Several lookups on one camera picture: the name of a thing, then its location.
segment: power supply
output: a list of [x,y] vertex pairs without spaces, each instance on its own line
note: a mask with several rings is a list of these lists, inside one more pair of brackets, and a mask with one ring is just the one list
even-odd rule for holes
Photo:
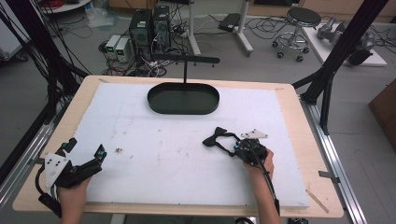
[[120,39],[119,44],[116,46],[116,53],[120,63],[128,63],[129,58],[132,55],[129,37],[122,37]]
[[156,6],[154,8],[154,32],[157,39],[157,49],[171,47],[169,6]]
[[121,36],[120,35],[113,35],[111,38],[108,40],[106,44],[106,52],[107,52],[107,57],[109,59],[117,59],[117,54],[116,54],[116,46],[119,43]]
[[238,25],[241,14],[231,13],[220,23],[219,29],[232,32],[233,28]]

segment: black cable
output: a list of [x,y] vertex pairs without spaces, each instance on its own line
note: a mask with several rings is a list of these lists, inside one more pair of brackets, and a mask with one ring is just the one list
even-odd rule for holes
[[[370,27],[379,36],[379,38],[377,40],[375,40],[375,45],[379,46],[379,47],[384,47],[387,50],[389,50],[390,52],[396,54],[396,51],[393,50],[396,48],[396,42],[395,42],[396,37],[389,37],[389,32],[391,31],[391,29],[387,29],[385,31],[377,31],[373,25]],[[384,38],[381,35],[381,33],[386,33],[385,34],[386,38]]]
[[78,23],[80,21],[83,21],[85,19],[85,17],[82,17],[81,19],[79,19],[78,21],[70,21],[70,22],[59,22],[62,25],[69,25],[69,24],[74,24],[74,23]]
[[[251,25],[253,21],[258,21],[255,25]],[[282,26],[278,29],[276,29],[277,25],[279,23],[283,23]],[[289,25],[289,23],[286,21],[285,18],[279,18],[275,20],[272,17],[269,18],[256,18],[252,19],[247,22],[247,27],[251,30],[251,32],[261,38],[261,39],[273,39],[286,25]],[[268,34],[273,34],[271,37],[263,37],[259,35],[255,30],[259,30],[263,33],[268,33]]]
[[44,164],[38,169],[37,174],[35,175],[35,188],[38,190],[40,194],[45,194],[46,192],[40,187],[40,175],[44,171]]
[[185,46],[185,45],[182,44],[182,43],[178,43],[178,42],[176,41],[176,36],[177,36],[177,35],[173,35],[173,36],[172,36],[172,40],[173,40],[174,43],[176,44],[177,48],[180,49],[181,51],[188,51],[189,48],[187,48],[187,46]]
[[262,164],[262,160],[260,160],[259,156],[256,154],[256,152],[249,148],[249,150],[251,151],[251,153],[253,154],[254,158],[256,159],[256,162],[260,165],[260,167],[262,168],[262,173],[264,174],[265,177],[265,181],[267,182],[268,185],[268,189],[271,192],[271,195],[273,197],[273,201],[274,201],[274,205],[276,208],[277,213],[279,214],[279,200],[277,199],[276,195],[275,195],[275,190],[274,190],[274,185],[272,183],[271,177],[269,176],[269,172],[265,169],[264,164]]
[[209,16],[209,17],[211,17],[213,20],[215,20],[216,22],[218,22],[218,23],[221,23],[221,21],[218,21],[218,19],[216,19],[215,17],[213,17],[212,15],[207,15],[207,16]]
[[[82,29],[82,28],[88,28],[88,29],[90,30],[90,33],[89,33],[87,36],[82,36],[82,35],[78,35],[78,34],[72,32],[72,31],[74,31],[74,30]],[[93,31],[92,31],[91,27],[89,27],[88,25],[85,25],[85,26],[81,26],[81,27],[78,27],[78,28],[72,28],[72,29],[70,29],[70,30],[67,30],[67,29],[66,29],[66,33],[70,33],[70,34],[75,35],[75,36],[77,36],[77,37],[79,37],[79,38],[86,39],[86,38],[89,38],[89,37],[92,36]]]
[[265,176],[265,181],[267,182],[268,188],[271,192],[271,195],[273,196],[273,199],[276,199],[276,195],[275,195],[275,190],[274,190],[274,185],[271,181],[271,177],[269,176],[269,172],[265,169],[264,164],[262,164],[262,160],[260,160],[259,156],[256,154],[256,152],[249,148],[249,150],[251,151],[251,153],[253,154],[254,158],[256,159],[256,162],[259,164],[260,168],[262,169],[262,173]]
[[194,35],[229,35],[232,34],[230,32],[221,32],[221,33],[194,33]]
[[49,80],[48,80],[49,75],[48,75],[48,72],[47,72],[47,71],[48,71],[48,67],[47,67],[47,64],[44,62],[44,59],[42,58],[42,55],[41,55],[41,54],[36,54],[36,53],[32,50],[32,48],[30,48],[30,47],[28,46],[28,44],[26,44],[26,43],[24,42],[24,40],[21,39],[21,37],[20,37],[20,36],[17,34],[17,32],[15,31],[14,27],[16,27],[16,28],[21,32],[21,34],[23,34],[23,35],[26,37],[27,40],[30,41],[30,40],[31,40],[30,37],[28,37],[27,34],[26,34],[25,32],[23,32],[23,31],[21,30],[21,28],[20,28],[20,27],[8,16],[7,12],[5,11],[5,9],[4,9],[3,5],[1,5],[1,3],[0,3],[0,9],[2,10],[1,16],[4,16],[5,22],[8,22],[8,24],[10,25],[10,27],[8,27],[9,30],[10,30],[11,32],[14,31],[13,34],[17,37],[17,39],[21,42],[21,44],[22,44],[22,46],[24,47],[24,49],[25,49],[25,50],[27,51],[27,53],[30,55],[30,57],[31,57],[31,59],[33,60],[35,66],[37,67],[37,69],[38,69],[40,75],[41,75],[44,79],[46,79],[47,81],[49,81]]
[[[39,10],[39,11],[41,10],[41,8],[40,8],[38,5],[36,5],[36,9]],[[71,55],[70,55],[70,54],[72,54],[72,55],[76,58],[76,60],[79,62],[79,64],[80,64],[89,74],[92,74],[92,72],[90,72],[90,71],[84,66],[84,64],[79,60],[79,58],[74,54],[74,52],[66,45],[66,42],[64,41],[64,37],[63,37],[62,33],[60,32],[61,28],[60,28],[58,22],[57,22],[56,20],[52,20],[51,23],[45,22],[45,24],[47,24],[47,25],[49,26],[49,28],[51,28],[52,31],[53,31],[53,32],[58,36],[58,38],[61,40],[61,42],[62,42],[64,48],[66,49],[66,53],[67,53],[67,55],[68,55],[68,58],[69,58],[69,60],[70,60],[70,63],[73,64],[73,66],[75,66],[75,65],[74,65],[74,61],[73,61],[73,59],[72,59],[72,57],[71,57]]]
[[55,187],[54,186],[52,186],[51,188],[50,188],[50,196],[55,200],[55,201],[58,201],[58,198],[56,197],[56,194],[55,194]]
[[[179,17],[180,21],[183,21],[183,19],[181,18],[180,9],[181,9],[181,7],[179,7],[178,10],[177,10],[177,12],[178,12],[178,17]],[[186,26],[186,22],[182,22],[181,24],[183,24],[183,23],[184,23],[184,26],[183,26],[183,31],[184,31],[184,28],[185,28],[185,26]]]

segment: gray floor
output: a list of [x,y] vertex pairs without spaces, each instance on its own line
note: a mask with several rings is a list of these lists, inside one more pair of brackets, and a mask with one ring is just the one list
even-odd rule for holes
[[[219,13],[238,11],[221,8]],[[197,14],[205,14],[197,8]],[[83,11],[65,13],[60,22],[77,21],[84,16]],[[196,19],[199,27],[209,17]],[[118,19],[116,25],[107,28],[92,28],[84,21],[72,24],[74,34],[66,34],[64,39],[71,50],[93,74],[106,69],[105,58],[98,46],[111,34],[127,30],[129,20]],[[207,22],[200,32],[217,33],[217,24]],[[388,29],[386,25],[378,30]],[[391,36],[396,36],[396,27]],[[199,79],[240,80],[253,82],[293,83],[320,68],[320,61],[313,51],[304,56],[302,63],[295,62],[297,54],[286,52],[279,60],[272,40],[262,40],[245,31],[254,48],[250,57],[234,35],[197,35],[196,39],[204,56],[219,57],[221,62],[214,68],[211,64],[190,66],[189,77]],[[361,205],[368,223],[394,223],[396,220],[396,155],[386,136],[377,124],[367,104],[396,78],[396,55],[387,49],[375,50],[388,63],[385,67],[342,66],[333,82],[332,102],[329,117],[331,138],[344,165],[346,174]],[[166,77],[182,77],[183,66],[169,65]],[[304,92],[306,87],[297,90]],[[0,164],[18,144],[23,134],[45,105],[47,99],[46,82],[31,61],[18,61],[0,67]],[[12,209],[12,201],[18,193],[17,187],[7,204],[0,211],[1,223],[57,223],[51,213],[22,213]],[[83,223],[109,223],[111,215],[86,214]],[[129,216],[127,223],[134,223],[136,216]],[[347,215],[340,219],[309,218],[310,223],[349,223]]]

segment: electronic equipment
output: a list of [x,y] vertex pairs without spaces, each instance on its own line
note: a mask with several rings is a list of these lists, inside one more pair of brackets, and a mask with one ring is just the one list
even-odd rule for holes
[[171,47],[169,6],[156,6],[154,8],[154,32],[157,39],[157,49]]
[[129,58],[132,55],[129,39],[129,37],[120,38],[119,44],[116,46],[117,59],[120,63],[128,63]]
[[145,58],[150,61],[155,45],[152,42],[154,38],[154,24],[150,9],[139,8],[132,16],[129,25],[129,34],[131,35],[134,55],[137,60]]
[[[236,143],[233,147],[234,152],[231,152],[224,146],[222,146],[219,142],[216,141],[218,137],[234,137],[236,139]],[[279,200],[275,195],[274,185],[272,184],[271,178],[269,176],[268,171],[265,169],[263,161],[267,158],[268,150],[265,146],[260,144],[259,139],[257,138],[245,138],[240,139],[236,136],[235,133],[227,133],[227,130],[217,127],[215,133],[206,138],[203,142],[206,147],[219,147],[221,150],[228,153],[229,156],[237,156],[241,161],[248,163],[250,165],[255,165],[258,168],[262,169],[262,174],[264,175],[265,181],[267,182],[268,189],[271,192],[271,195],[274,199],[274,205],[276,207],[276,211],[279,214]]]
[[[47,153],[44,160],[39,160],[41,167],[35,177],[35,187],[40,193],[38,200],[58,217],[62,217],[62,208],[56,195],[52,193],[55,191],[54,186],[70,189],[79,185],[82,181],[102,171],[102,163],[107,155],[105,148],[100,145],[93,154],[92,160],[73,166],[72,162],[66,158],[65,152],[70,153],[76,143],[77,140],[71,138],[68,143],[62,143],[55,153]],[[46,189],[51,192],[51,195],[40,187],[39,179],[43,171],[46,175]]]
[[232,32],[233,28],[238,25],[241,14],[231,13],[220,23],[219,29]]
[[153,39],[153,23],[150,9],[139,8],[132,16],[129,25],[131,39],[137,46],[149,46]]
[[108,59],[117,59],[117,54],[116,54],[116,46],[119,43],[121,36],[120,35],[113,35],[111,38],[108,40],[106,44],[106,52],[107,52],[107,57]]

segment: stool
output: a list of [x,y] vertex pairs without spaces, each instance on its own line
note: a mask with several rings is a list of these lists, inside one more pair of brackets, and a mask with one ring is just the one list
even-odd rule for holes
[[297,49],[300,54],[297,56],[297,62],[302,62],[304,57],[302,53],[308,53],[308,42],[305,37],[300,35],[302,27],[315,27],[320,24],[321,17],[318,13],[308,8],[294,7],[288,11],[288,22],[295,26],[294,32],[286,32],[276,37],[273,42],[273,47],[277,48],[280,45],[280,50],[277,53],[278,58],[283,58],[283,48]]

